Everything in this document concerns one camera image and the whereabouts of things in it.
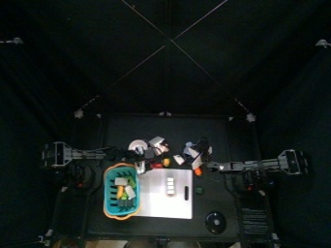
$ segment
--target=black round object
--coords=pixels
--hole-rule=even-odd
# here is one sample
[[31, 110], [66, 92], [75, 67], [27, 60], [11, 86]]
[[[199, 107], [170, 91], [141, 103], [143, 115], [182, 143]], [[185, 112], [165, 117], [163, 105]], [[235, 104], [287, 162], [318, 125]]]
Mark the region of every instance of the black round object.
[[210, 212], [206, 217], [206, 227], [213, 234], [221, 234], [227, 227], [227, 219], [225, 215], [218, 212]]

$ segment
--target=white block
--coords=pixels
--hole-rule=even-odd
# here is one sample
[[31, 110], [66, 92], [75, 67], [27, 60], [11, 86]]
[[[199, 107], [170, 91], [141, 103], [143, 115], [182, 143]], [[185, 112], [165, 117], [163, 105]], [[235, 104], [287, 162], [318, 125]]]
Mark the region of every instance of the white block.
[[134, 191], [134, 189], [133, 189], [133, 187], [130, 185], [126, 186], [126, 192], [129, 194], [130, 199], [137, 197], [137, 193], [135, 193], [135, 191]]
[[174, 159], [177, 160], [178, 164], [182, 165], [185, 163], [185, 158], [182, 157], [182, 155], [175, 155]]
[[115, 185], [117, 186], [127, 186], [129, 185], [129, 178], [117, 177], [115, 178]]

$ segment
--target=white object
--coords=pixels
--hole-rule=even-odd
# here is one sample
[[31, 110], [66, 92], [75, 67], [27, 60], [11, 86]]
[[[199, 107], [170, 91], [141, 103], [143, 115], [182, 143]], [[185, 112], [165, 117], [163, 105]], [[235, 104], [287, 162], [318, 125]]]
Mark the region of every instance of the white object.
[[191, 156], [190, 151], [189, 151], [189, 149], [190, 149], [191, 147], [193, 147], [193, 142], [189, 142], [189, 143], [186, 144], [186, 148], [185, 148], [185, 154], [189, 155], [189, 156]]
[[273, 237], [274, 240], [278, 240], [279, 239], [279, 237], [278, 237], [278, 235], [277, 235], [275, 232], [271, 234], [271, 237]]
[[145, 140], [142, 139], [137, 139], [131, 142], [130, 144], [130, 150], [137, 151], [137, 149], [141, 149], [141, 147], [147, 150], [147, 143]]
[[54, 229], [48, 229], [46, 236], [52, 236], [54, 235]]
[[187, 149], [191, 157], [195, 159], [199, 156], [199, 152], [195, 151], [191, 147]]
[[67, 191], [67, 187], [62, 187], [62, 192], [66, 192]]
[[75, 116], [75, 118], [78, 118], [78, 119], [83, 118], [83, 116], [84, 116], [83, 110], [75, 111], [75, 112], [74, 112], [74, 116]]
[[130, 200], [137, 197], [137, 193], [130, 185], [126, 186], [126, 192], [129, 194]]
[[175, 155], [174, 156], [175, 161], [178, 162], [179, 165], [182, 165], [185, 163], [185, 158], [182, 157], [182, 155]]
[[129, 178], [117, 177], [115, 178], [115, 185], [117, 186], [127, 186], [129, 185]]
[[195, 170], [202, 166], [202, 155], [199, 155], [191, 163], [191, 169]]
[[266, 192], [263, 190], [259, 190], [259, 193], [263, 197], [266, 196]]
[[145, 174], [146, 173], [146, 161], [141, 161], [135, 163], [135, 165], [137, 165], [138, 174]]
[[155, 137], [149, 143], [150, 146], [154, 148], [154, 153], [157, 156], [159, 156], [162, 153], [170, 151], [170, 148], [162, 144], [162, 142], [165, 141], [165, 138], [162, 137]]
[[174, 177], [167, 178], [167, 194], [175, 195], [175, 180]]
[[327, 43], [326, 40], [319, 40], [319, 41], [317, 42], [315, 45], [317, 45], [317, 46], [322, 46], [322, 47], [325, 47], [325, 48], [327, 48], [327, 46], [331, 46], [331, 44]]
[[[167, 178], [175, 181], [177, 194], [169, 196]], [[158, 169], [141, 175], [142, 210], [138, 216], [191, 219], [193, 218], [193, 171]]]

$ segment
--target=table surface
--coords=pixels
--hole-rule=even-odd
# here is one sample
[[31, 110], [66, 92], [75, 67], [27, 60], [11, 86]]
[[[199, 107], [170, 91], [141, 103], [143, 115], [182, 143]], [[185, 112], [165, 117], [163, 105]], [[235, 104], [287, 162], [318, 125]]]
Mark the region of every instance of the table surface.
[[[242, 119], [217, 117], [153, 117], [153, 116], [105, 116], [103, 119], [86, 119], [78, 122], [72, 135], [71, 146], [93, 149], [115, 145], [127, 148], [133, 140], [151, 140], [157, 136], [165, 138], [171, 146], [170, 155], [182, 154], [189, 141], [197, 143], [206, 137], [214, 148], [213, 160], [218, 162], [243, 161], [254, 159], [250, 123]], [[111, 166], [102, 162], [103, 171]], [[179, 167], [174, 161], [173, 169], [190, 170]], [[193, 178], [193, 188], [202, 187], [203, 194], [193, 194], [193, 218], [173, 219], [157, 217], [131, 217], [126, 221], [109, 219], [105, 216], [105, 187], [88, 197], [72, 197], [62, 217], [68, 217], [59, 224], [63, 233], [80, 233], [90, 239], [142, 239], [166, 236], [173, 240], [238, 240], [238, 216], [235, 199], [226, 188], [226, 178], [222, 174], [202, 168], [203, 176]], [[213, 234], [206, 229], [206, 216], [211, 211], [221, 211], [227, 218], [227, 229], [222, 234]], [[72, 221], [84, 216], [83, 221]]]

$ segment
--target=orange object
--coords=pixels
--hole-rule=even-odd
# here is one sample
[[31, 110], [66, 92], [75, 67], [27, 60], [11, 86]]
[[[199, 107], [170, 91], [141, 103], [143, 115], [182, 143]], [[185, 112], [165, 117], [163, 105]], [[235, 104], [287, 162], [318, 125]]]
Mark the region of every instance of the orange object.
[[198, 176], [202, 176], [202, 169], [201, 169], [201, 167], [198, 167], [198, 168], [194, 170], [194, 173], [195, 173]]
[[165, 167], [169, 167], [171, 165], [171, 159], [165, 159], [162, 161], [162, 164], [163, 164]]

